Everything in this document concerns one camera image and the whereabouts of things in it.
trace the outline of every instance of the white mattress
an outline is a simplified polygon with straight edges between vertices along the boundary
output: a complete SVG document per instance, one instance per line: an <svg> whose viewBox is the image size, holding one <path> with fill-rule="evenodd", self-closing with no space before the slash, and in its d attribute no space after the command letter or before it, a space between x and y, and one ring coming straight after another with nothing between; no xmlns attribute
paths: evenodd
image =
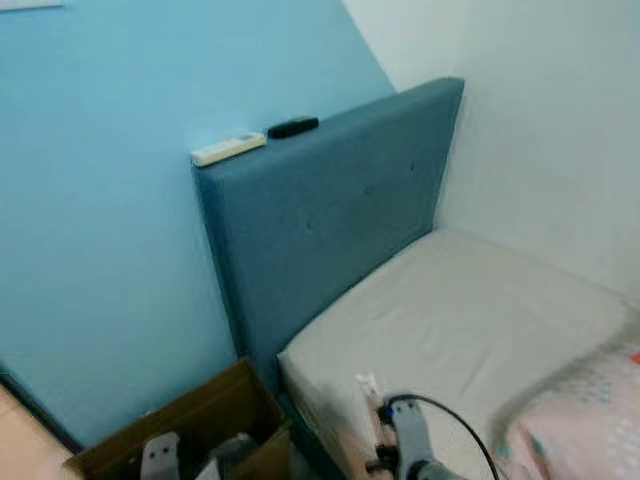
<svg viewBox="0 0 640 480"><path fill-rule="evenodd" d="M443 401L491 443L541 382L636 315L580 279L441 230L347 292L280 361L303 417L356 477L374 443L356 374L373 373L383 393ZM424 411L441 460L471 480L490 478L470 437Z"/></svg>

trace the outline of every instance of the floor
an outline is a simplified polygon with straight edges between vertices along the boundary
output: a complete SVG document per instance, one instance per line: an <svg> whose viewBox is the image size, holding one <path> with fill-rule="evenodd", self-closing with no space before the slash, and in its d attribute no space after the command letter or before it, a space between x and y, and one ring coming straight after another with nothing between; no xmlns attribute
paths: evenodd
<svg viewBox="0 0 640 480"><path fill-rule="evenodd" d="M0 472L11 480L58 480L67 452L0 387Z"/></svg>

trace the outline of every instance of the black remote control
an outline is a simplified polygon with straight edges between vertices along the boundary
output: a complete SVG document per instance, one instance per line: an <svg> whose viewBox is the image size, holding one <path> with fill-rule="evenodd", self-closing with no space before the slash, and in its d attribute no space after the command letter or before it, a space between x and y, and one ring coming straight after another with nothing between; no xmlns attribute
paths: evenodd
<svg viewBox="0 0 640 480"><path fill-rule="evenodd" d="M312 130L320 125L317 117L300 117L289 120L285 123L274 125L267 130L269 138L287 138L298 135L299 133Z"/></svg>

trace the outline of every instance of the cardboard box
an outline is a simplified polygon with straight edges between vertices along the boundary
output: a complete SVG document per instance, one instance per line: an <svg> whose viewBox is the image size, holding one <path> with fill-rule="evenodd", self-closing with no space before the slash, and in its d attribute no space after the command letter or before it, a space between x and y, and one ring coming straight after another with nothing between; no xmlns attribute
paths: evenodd
<svg viewBox="0 0 640 480"><path fill-rule="evenodd" d="M289 429L284 414L246 360L209 383L178 398L65 463L69 478L126 480L140 478L144 445L167 432L180 436L181 467L197 464L208 452L239 432L261 446L232 472L233 480L289 477ZM198 471L183 473L195 479Z"/></svg>

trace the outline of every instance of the headboard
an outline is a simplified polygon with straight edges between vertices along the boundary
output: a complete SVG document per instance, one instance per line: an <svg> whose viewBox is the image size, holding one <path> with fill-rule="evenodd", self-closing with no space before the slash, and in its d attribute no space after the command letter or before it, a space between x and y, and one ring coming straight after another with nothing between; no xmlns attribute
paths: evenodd
<svg viewBox="0 0 640 480"><path fill-rule="evenodd" d="M296 333L431 230L463 86L436 80L196 170L236 349L270 388Z"/></svg>

